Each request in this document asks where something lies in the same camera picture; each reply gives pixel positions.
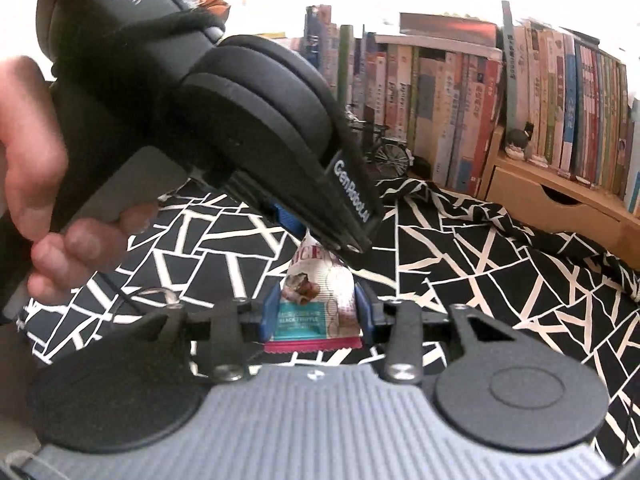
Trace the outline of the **left hand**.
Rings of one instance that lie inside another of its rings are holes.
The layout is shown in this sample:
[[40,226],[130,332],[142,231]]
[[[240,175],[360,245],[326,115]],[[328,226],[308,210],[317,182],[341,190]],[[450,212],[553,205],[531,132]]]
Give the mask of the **left hand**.
[[40,304],[65,304],[72,289],[122,262],[128,238],[149,226],[157,204],[134,206],[112,223],[79,219],[64,234],[50,231],[68,157],[49,87],[26,56],[1,62],[1,146],[1,203],[32,242],[29,296]]

